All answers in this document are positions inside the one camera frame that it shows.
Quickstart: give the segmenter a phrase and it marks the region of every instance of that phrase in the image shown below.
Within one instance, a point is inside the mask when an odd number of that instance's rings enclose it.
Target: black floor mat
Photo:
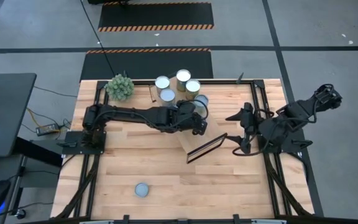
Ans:
[[[106,55],[116,74],[125,70],[132,79],[175,75],[180,69],[189,70],[192,78],[213,78],[211,52],[206,48],[106,49]],[[81,80],[111,78],[103,51],[87,52]]]
[[[194,30],[214,26],[211,3],[170,2],[104,4],[99,22],[100,32]]]

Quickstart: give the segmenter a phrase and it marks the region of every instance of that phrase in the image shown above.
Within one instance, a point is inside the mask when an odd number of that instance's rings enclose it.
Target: can lid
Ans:
[[[157,77],[157,79],[155,80],[155,86],[159,87],[159,88],[166,88],[169,86],[169,78],[165,77],[165,76],[160,76]]]
[[[135,194],[139,197],[146,197],[149,193],[149,186],[145,183],[139,183],[135,187]]]
[[[175,99],[175,92],[171,89],[163,89],[160,94],[160,98],[163,101],[172,101]]]
[[[190,72],[186,69],[181,69],[177,72],[177,79],[181,82],[187,82],[190,77]]]
[[[208,97],[206,97],[206,95],[197,95],[195,98],[195,100],[200,100],[201,102],[203,102],[206,106],[208,106]],[[198,101],[195,101],[194,104],[196,106],[202,106],[204,107],[204,105]]]
[[[196,92],[200,90],[200,83],[197,80],[188,80],[186,83],[186,89],[191,92]]]

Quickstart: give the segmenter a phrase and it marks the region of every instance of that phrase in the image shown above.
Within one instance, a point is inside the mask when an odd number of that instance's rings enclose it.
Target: small blue object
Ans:
[[[146,197],[149,193],[149,186],[145,183],[140,183],[135,187],[135,194],[139,197]]]

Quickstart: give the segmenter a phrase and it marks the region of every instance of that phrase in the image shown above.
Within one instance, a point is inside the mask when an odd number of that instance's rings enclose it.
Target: table leg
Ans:
[[[20,137],[17,137],[16,139],[14,153],[23,154],[29,158],[45,162],[56,167],[62,166],[63,159],[60,154],[49,151],[48,149],[45,149]]]

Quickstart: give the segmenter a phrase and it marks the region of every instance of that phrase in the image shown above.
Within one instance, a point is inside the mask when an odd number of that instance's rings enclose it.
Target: tin can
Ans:
[[[198,95],[198,92],[201,88],[201,84],[197,80],[188,80],[186,82],[186,99],[194,100]]]
[[[157,77],[154,81],[154,84],[157,87],[157,94],[160,96],[161,90],[169,88],[169,78],[165,76]]]
[[[181,69],[177,72],[177,90],[186,91],[186,82],[190,80],[191,74],[186,69]]]
[[[163,106],[173,106],[175,105],[175,92],[171,89],[161,90],[160,98]]]
[[[194,100],[200,100],[205,104],[205,106],[208,107],[208,97],[206,95],[197,95]],[[196,112],[201,115],[202,117],[206,116],[206,108],[205,106],[200,103],[199,101],[194,101],[194,104],[196,105]]]

